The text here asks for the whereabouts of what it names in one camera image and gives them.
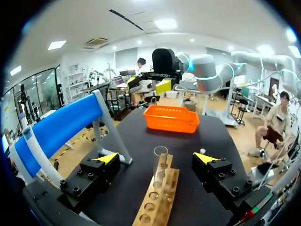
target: test tube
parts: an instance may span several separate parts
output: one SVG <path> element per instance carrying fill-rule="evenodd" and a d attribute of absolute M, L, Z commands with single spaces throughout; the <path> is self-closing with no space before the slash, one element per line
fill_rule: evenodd
<path fill-rule="evenodd" d="M 168 149 L 164 146 L 158 146 L 154 149 L 154 168 L 153 176 L 154 183 L 153 186 L 155 189 L 162 187 L 162 182 L 165 177 L 165 169 L 167 168 L 167 155 Z"/>

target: computer monitor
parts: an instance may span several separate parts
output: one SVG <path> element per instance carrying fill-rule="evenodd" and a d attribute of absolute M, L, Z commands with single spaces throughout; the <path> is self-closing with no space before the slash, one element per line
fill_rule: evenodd
<path fill-rule="evenodd" d="M 8 140 L 6 139 L 5 135 L 2 136 L 2 148 L 4 153 L 6 153 L 9 148 Z"/>

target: shorts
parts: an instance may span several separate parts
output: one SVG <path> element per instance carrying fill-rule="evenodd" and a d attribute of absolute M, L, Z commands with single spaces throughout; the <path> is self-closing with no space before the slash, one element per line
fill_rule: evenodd
<path fill-rule="evenodd" d="M 269 142 L 274 144 L 274 147 L 277 148 L 277 140 L 283 141 L 282 136 L 272 129 L 271 126 L 268 126 L 267 135 L 262 137 L 264 140 L 268 140 Z"/>

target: sneaker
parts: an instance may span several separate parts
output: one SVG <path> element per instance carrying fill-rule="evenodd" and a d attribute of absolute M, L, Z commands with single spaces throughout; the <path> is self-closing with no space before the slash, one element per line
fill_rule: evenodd
<path fill-rule="evenodd" d="M 250 157 L 260 157 L 260 150 L 261 148 L 255 148 L 254 150 L 248 152 Z"/>

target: black table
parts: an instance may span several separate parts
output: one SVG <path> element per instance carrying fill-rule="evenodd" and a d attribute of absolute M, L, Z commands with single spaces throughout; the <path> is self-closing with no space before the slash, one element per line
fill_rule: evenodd
<path fill-rule="evenodd" d="M 192 153 L 206 149 L 215 158 L 225 157 L 233 163 L 237 174 L 246 177 L 238 151 L 221 120 L 200 116 L 194 134 L 151 130 L 146 127 L 143 109 L 134 110 L 118 126 L 133 163 L 122 165 L 111 187 L 99 194 L 85 211 L 96 223 L 104 226 L 131 226 L 152 178 L 153 149 L 166 146 L 174 156 L 173 168 L 180 169 L 169 226 L 224 226 L 232 217 L 213 194 L 207 194 L 191 169 Z M 106 149 L 117 152 L 114 138 L 103 139 Z M 95 157 L 93 150 L 86 157 Z"/>

